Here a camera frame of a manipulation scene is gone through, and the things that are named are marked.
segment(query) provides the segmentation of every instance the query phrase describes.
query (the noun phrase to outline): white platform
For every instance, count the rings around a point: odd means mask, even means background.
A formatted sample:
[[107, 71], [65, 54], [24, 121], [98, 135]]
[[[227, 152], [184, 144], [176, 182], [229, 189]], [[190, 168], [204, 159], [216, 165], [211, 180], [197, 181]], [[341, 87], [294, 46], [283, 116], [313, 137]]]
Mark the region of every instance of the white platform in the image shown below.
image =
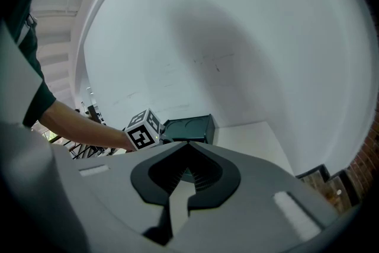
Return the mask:
[[262, 158], [294, 175], [279, 141], [265, 121], [216, 129], [213, 145]]

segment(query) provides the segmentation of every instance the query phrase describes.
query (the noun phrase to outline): gray plastic surface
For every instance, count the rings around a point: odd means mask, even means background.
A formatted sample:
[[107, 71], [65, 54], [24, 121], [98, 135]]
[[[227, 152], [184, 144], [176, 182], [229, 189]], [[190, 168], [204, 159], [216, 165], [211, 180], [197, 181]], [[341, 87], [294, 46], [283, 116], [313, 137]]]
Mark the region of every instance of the gray plastic surface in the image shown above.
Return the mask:
[[93, 194], [64, 146], [0, 123], [7, 186], [42, 232], [67, 252], [167, 252], [134, 232]]
[[360, 206], [356, 206], [350, 209], [315, 238], [289, 250], [288, 253], [323, 252], [351, 224], [354, 217], [358, 214], [359, 208]]
[[288, 191], [313, 219], [325, 227], [337, 219], [333, 207], [278, 166], [216, 146], [198, 145], [232, 161], [241, 173], [236, 192], [219, 208], [191, 211], [168, 244], [185, 253], [281, 252], [302, 243], [272, 199]]
[[84, 177], [85, 183], [118, 219], [136, 232], [143, 233], [158, 225], [163, 207], [142, 200], [131, 184], [131, 170], [141, 161], [178, 144], [180, 143], [170, 143], [154, 150], [147, 149], [112, 157], [80, 159], [74, 164], [79, 170], [107, 165], [108, 171]]
[[[162, 247], [141, 235], [157, 224], [161, 207], [138, 197], [130, 184], [130, 171], [140, 161], [179, 143], [73, 161], [65, 147], [50, 145], [23, 127], [0, 124], [0, 132], [5, 139], [0, 164], [9, 189], [46, 236], [66, 251], [306, 251], [308, 243], [299, 240], [272, 199], [279, 191], [289, 192], [321, 228], [337, 219], [322, 196], [276, 165], [198, 143], [232, 161], [241, 173], [241, 183], [219, 208], [192, 211], [182, 229]], [[88, 177], [79, 173], [79, 169], [103, 164], [108, 171]], [[320, 247], [323, 236], [311, 241]]]

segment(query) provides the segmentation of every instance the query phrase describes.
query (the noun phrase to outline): person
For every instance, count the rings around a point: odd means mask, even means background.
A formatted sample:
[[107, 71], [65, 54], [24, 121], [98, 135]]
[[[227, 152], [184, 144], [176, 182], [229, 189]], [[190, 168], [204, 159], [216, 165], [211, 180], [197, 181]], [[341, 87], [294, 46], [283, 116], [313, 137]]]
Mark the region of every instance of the person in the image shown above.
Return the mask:
[[23, 125], [32, 127], [38, 120], [55, 134], [73, 142], [108, 148], [135, 150], [125, 132], [96, 123], [81, 116], [75, 110], [56, 100], [49, 91], [41, 66], [37, 60], [37, 21], [30, 15], [32, 0], [8, 0], [2, 12], [5, 24], [19, 50], [33, 69], [42, 77], [43, 82], [36, 92]]

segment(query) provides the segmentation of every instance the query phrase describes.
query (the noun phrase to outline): white backdrop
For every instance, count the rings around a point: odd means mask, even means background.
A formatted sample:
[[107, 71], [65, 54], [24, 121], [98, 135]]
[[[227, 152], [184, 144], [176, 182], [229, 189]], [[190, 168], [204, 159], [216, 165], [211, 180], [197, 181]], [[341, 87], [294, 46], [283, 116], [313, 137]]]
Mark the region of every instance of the white backdrop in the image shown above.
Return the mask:
[[370, 125], [377, 46], [362, 0], [105, 0], [84, 45], [107, 124], [266, 120], [295, 174], [354, 156]]

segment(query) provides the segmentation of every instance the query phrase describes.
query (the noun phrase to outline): white ceiling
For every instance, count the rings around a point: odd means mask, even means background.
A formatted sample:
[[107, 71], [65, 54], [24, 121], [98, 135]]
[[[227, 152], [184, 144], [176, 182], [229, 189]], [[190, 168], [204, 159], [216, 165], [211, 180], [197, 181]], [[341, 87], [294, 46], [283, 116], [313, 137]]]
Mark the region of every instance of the white ceiling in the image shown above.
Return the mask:
[[33, 0], [31, 13], [38, 20], [37, 58], [45, 82], [57, 100], [75, 107], [69, 85], [70, 34], [82, 0]]

